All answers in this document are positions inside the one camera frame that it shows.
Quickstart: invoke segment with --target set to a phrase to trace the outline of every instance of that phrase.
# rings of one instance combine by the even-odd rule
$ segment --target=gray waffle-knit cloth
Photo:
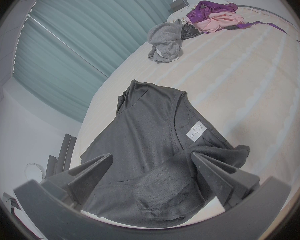
[[[148,58],[155,62],[171,62],[178,58],[182,46],[182,22],[164,22],[149,30],[147,40],[152,44]]]

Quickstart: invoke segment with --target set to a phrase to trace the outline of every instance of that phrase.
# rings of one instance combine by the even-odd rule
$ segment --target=bedsheet
[[[192,105],[232,146],[250,146],[243,170],[259,175],[260,183],[275,176],[292,185],[288,202],[300,186],[300,32],[268,12],[237,13],[247,22],[272,22],[288,34],[263,24],[223,29],[184,40],[179,59],[161,64],[148,59],[151,45],[144,43],[94,95],[70,167],[80,164],[80,155],[115,118],[118,96],[136,79],[187,91]],[[211,217],[222,211],[216,202],[209,212]]]

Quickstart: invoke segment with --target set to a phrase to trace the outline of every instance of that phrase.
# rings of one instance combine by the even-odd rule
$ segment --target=curtain fold
[[[37,0],[17,45],[13,77],[82,122],[93,95],[169,17],[172,0]]]

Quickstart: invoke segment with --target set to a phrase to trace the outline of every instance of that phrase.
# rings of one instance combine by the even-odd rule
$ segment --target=pink garment
[[[212,12],[209,14],[209,19],[197,23],[192,23],[189,18],[186,18],[186,22],[195,26],[199,32],[209,33],[216,32],[217,30],[227,26],[245,23],[243,17],[232,11],[222,11],[217,13]]]

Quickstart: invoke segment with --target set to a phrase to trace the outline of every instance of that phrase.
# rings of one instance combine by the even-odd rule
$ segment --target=black t-shirt
[[[132,80],[118,97],[115,119],[81,156],[84,163],[113,155],[83,210],[150,228],[189,220],[213,197],[190,160],[192,152],[240,168],[249,148],[233,148],[190,104],[186,92]]]

